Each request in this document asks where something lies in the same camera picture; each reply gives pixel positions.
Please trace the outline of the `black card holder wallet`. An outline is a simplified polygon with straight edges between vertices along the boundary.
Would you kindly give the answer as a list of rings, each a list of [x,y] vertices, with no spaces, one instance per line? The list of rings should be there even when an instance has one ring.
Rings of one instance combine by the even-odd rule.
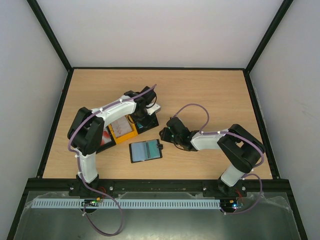
[[[163,157],[162,150],[164,146],[163,144],[160,143],[159,139],[156,139],[156,140],[158,141],[158,147],[161,150],[161,158],[162,158]],[[133,142],[129,144],[130,162],[132,164],[150,161],[150,160],[147,160],[147,151],[146,151],[147,141]]]

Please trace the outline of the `teal credit card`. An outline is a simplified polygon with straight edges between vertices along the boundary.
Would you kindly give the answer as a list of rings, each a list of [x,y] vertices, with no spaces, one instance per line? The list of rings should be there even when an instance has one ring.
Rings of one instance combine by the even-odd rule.
[[[150,140],[145,143],[147,160],[159,159],[162,157],[162,152],[159,149],[158,144],[157,139]]]

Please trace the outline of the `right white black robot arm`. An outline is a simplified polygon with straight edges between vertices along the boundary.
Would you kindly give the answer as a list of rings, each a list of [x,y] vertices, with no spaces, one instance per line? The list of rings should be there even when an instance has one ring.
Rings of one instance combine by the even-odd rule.
[[[230,166],[217,180],[217,189],[224,196],[231,195],[238,181],[265,160],[264,145],[239,124],[223,131],[190,131],[178,117],[172,117],[159,136],[162,141],[188,152],[222,150],[230,161]]]

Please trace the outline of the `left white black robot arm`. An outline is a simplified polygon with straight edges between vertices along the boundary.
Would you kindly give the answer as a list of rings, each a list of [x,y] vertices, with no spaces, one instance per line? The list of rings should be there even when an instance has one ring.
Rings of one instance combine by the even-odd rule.
[[[135,125],[142,126],[138,133],[154,127],[156,113],[161,107],[156,103],[155,86],[146,86],[140,92],[127,91],[119,99],[99,108],[78,110],[67,133],[67,148],[75,154],[78,177],[90,184],[99,176],[96,153],[101,147],[103,131],[116,120],[129,116]]]

